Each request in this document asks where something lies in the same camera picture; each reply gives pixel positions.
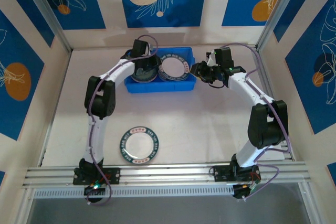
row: white plate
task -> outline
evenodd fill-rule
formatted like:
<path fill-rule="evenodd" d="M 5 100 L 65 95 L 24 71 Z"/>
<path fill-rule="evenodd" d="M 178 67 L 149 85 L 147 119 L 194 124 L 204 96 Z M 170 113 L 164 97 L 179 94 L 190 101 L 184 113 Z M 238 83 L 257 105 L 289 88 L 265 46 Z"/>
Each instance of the white plate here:
<path fill-rule="evenodd" d="M 143 164 L 154 158 L 159 148 L 156 134 L 147 127 L 138 126 L 127 131 L 120 141 L 120 152 L 130 163 Z"/>
<path fill-rule="evenodd" d="M 159 72 L 162 76 L 172 81 L 183 81 L 188 78 L 189 64 L 177 54 L 166 54 L 160 57 L 162 64 Z"/>

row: blue wall panel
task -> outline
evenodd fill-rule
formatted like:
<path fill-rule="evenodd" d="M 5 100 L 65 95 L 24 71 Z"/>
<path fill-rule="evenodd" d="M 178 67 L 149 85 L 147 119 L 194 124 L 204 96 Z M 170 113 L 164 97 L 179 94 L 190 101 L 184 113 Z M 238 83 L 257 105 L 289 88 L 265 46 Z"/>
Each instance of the blue wall panel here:
<path fill-rule="evenodd" d="M 18 139 L 43 66 L 0 11 L 0 133 Z"/>
<path fill-rule="evenodd" d="M 305 0 L 289 1 L 286 9 L 284 10 L 284 13 L 282 14 L 281 18 L 274 28 L 274 34 L 278 41 L 280 41 L 280 39 L 283 37 L 284 33 L 286 32 L 287 28 L 295 18 L 296 14 L 298 13 L 304 2 Z"/>
<path fill-rule="evenodd" d="M 336 123 L 336 0 L 328 0 L 286 57 L 314 133 Z"/>

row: white floor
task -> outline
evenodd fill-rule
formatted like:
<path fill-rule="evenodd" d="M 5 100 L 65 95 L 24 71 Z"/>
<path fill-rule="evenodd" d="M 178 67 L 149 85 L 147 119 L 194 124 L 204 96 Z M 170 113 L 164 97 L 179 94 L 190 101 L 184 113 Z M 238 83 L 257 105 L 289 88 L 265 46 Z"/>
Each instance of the white floor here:
<path fill-rule="evenodd" d="M 215 46 L 193 47 L 196 61 Z M 61 92 L 48 139 L 43 166 L 77 166 L 84 154 L 88 116 L 84 108 L 87 82 L 112 68 L 126 51 L 119 49 L 75 50 Z M 255 68 L 252 53 L 232 47 L 236 66 Z M 252 80 L 261 87 L 257 74 Z M 213 89 L 197 81 L 187 92 L 130 94 L 121 84 L 117 106 L 109 119 L 104 143 L 104 164 L 128 164 L 120 154 L 123 134 L 132 127 L 151 128 L 159 138 L 152 164 L 229 161 L 247 141 L 250 108 L 233 91 Z M 283 159 L 272 152 L 263 159 Z"/>

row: plate in bin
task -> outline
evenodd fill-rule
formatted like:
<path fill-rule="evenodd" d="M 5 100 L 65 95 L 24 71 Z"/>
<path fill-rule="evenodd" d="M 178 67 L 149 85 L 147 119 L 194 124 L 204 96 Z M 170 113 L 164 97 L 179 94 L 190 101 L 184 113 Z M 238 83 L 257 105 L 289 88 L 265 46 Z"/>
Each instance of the plate in bin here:
<path fill-rule="evenodd" d="M 156 53 L 156 55 L 160 58 L 168 54 L 174 54 L 182 57 L 188 63 L 188 72 L 189 67 L 195 64 L 195 58 L 191 47 L 159 48 Z M 171 81 L 167 78 L 163 78 L 160 71 L 158 76 L 148 83 L 136 82 L 131 77 L 125 79 L 125 86 L 130 93 L 191 91 L 194 89 L 195 83 L 196 77 L 192 74 L 187 74 L 187 78 L 185 80 Z"/>
<path fill-rule="evenodd" d="M 165 54 L 160 57 L 159 76 L 163 80 L 184 81 L 189 75 L 188 62 L 178 54 Z"/>

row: blue bin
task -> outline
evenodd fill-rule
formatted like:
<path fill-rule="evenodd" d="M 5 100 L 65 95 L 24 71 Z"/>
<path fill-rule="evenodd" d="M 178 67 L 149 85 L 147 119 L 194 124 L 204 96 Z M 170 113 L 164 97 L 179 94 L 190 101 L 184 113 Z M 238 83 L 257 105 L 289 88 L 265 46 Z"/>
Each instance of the blue bin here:
<path fill-rule="evenodd" d="M 159 57 L 165 54 L 177 54 L 188 62 L 190 68 L 195 64 L 191 47 L 159 48 L 156 54 Z M 125 79 L 125 86 L 130 93 L 190 91 L 194 89 L 195 83 L 196 78 L 192 74 L 189 74 L 188 78 L 184 81 L 163 81 L 159 75 L 149 83 L 138 83 L 131 77 Z"/>

